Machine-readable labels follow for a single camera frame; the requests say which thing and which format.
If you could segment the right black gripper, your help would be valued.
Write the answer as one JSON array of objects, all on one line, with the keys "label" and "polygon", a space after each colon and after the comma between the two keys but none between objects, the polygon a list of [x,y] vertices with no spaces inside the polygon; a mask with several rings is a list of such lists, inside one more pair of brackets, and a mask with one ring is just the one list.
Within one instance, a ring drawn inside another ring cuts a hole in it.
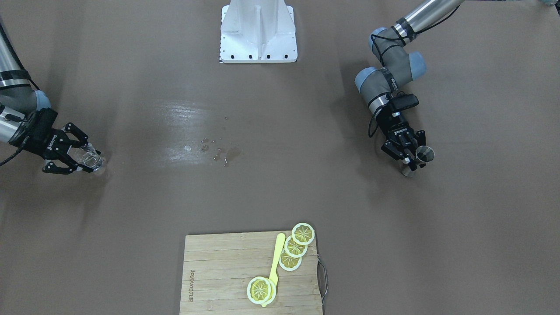
[{"label": "right black gripper", "polygon": [[68,155],[70,149],[88,147],[89,136],[73,123],[67,123],[62,129],[52,128],[57,116],[58,113],[50,108],[28,115],[9,139],[9,144],[45,159],[43,173],[93,173],[94,169]]}]

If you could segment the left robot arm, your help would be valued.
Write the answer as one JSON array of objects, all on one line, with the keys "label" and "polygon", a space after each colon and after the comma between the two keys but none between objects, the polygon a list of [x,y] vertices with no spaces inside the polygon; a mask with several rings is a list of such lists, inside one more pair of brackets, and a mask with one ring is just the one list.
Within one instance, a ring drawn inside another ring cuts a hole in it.
[{"label": "left robot arm", "polygon": [[368,135],[372,137],[381,131],[385,136],[381,150],[403,163],[402,175],[406,177],[426,167],[435,154],[427,145],[425,131],[414,131],[403,113],[418,106],[419,101],[402,89],[427,70],[420,52],[407,52],[404,48],[418,34],[450,18],[460,4],[460,0],[425,0],[390,28],[374,30],[368,43],[381,67],[365,68],[355,78],[355,85],[372,114],[371,123],[375,124]]}]

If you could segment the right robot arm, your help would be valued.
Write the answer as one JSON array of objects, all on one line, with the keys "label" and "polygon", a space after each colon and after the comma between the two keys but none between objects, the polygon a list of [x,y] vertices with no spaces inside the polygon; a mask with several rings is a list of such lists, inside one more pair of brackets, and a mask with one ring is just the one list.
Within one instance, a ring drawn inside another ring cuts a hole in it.
[{"label": "right robot arm", "polygon": [[44,173],[93,173],[103,164],[101,152],[74,123],[53,127],[58,116],[17,56],[4,26],[0,28],[1,142],[40,156]]}]

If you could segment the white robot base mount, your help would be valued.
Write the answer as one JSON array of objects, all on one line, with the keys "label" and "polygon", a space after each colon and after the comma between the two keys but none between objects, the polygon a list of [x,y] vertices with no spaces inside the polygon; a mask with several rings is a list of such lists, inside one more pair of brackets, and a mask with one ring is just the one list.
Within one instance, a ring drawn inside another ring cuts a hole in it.
[{"label": "white robot base mount", "polygon": [[284,0],[232,0],[220,17],[220,62],[297,61],[294,8]]}]

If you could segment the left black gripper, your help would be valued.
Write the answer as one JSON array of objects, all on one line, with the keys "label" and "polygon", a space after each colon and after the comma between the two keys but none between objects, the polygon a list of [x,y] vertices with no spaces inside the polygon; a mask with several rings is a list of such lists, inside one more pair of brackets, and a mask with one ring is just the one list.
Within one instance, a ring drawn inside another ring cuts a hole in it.
[{"label": "left black gripper", "polygon": [[426,145],[424,130],[414,131],[403,113],[393,116],[390,107],[380,106],[375,110],[375,120],[385,136],[381,150],[394,160],[406,162],[410,171],[418,169],[416,151]]}]

